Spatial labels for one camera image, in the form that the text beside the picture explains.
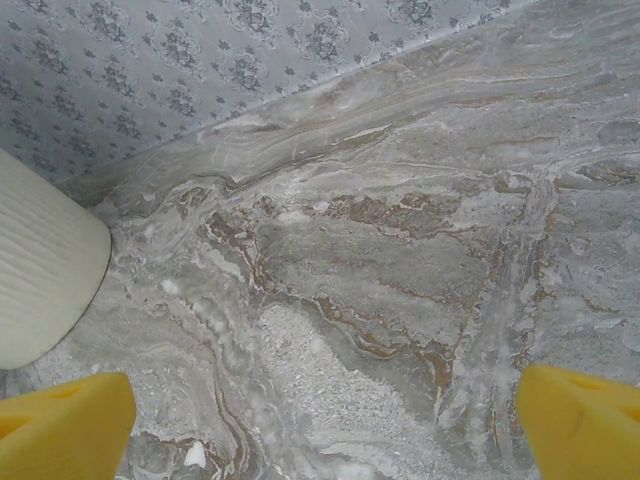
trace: yellow object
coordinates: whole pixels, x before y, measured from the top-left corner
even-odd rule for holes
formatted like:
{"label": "yellow object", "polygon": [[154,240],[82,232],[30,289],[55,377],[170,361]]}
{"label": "yellow object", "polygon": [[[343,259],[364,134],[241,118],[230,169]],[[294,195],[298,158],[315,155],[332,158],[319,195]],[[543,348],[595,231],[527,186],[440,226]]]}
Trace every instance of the yellow object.
{"label": "yellow object", "polygon": [[123,373],[2,400],[0,479],[113,480],[135,417]]}
{"label": "yellow object", "polygon": [[529,366],[516,406],[543,480],[640,479],[640,389]]}

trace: patterned wall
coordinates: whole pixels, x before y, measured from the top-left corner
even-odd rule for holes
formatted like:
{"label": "patterned wall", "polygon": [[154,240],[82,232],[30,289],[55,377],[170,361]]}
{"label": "patterned wall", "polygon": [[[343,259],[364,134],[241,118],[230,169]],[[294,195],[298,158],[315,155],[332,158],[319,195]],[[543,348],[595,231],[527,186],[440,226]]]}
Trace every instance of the patterned wall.
{"label": "patterned wall", "polygon": [[57,182],[533,0],[4,0],[0,146]]}

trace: white ribbed container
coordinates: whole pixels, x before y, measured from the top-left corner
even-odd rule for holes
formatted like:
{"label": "white ribbed container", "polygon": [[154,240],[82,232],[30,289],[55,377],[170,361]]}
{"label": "white ribbed container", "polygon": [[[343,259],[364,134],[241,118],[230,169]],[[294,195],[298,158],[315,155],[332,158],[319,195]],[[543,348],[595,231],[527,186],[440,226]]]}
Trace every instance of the white ribbed container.
{"label": "white ribbed container", "polygon": [[33,362],[66,335],[110,252],[104,223],[0,149],[0,369]]}

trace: marble veining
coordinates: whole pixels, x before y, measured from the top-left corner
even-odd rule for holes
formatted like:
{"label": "marble veining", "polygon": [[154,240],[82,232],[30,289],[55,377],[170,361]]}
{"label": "marble veining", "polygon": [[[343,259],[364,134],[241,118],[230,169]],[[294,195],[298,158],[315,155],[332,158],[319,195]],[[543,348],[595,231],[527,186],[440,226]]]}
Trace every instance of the marble veining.
{"label": "marble veining", "polygon": [[538,478],[525,365],[640,384],[639,25],[540,2],[63,185],[112,263],[5,394],[127,372],[121,480]]}

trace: floral wallpaper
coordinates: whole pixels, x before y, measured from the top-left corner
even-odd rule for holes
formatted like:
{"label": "floral wallpaper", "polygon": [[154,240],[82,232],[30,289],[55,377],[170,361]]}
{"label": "floral wallpaper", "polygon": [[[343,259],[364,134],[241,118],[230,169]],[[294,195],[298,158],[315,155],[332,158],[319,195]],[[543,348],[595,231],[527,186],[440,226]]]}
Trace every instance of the floral wallpaper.
{"label": "floral wallpaper", "polygon": [[0,146],[53,182],[533,0],[4,0]]}

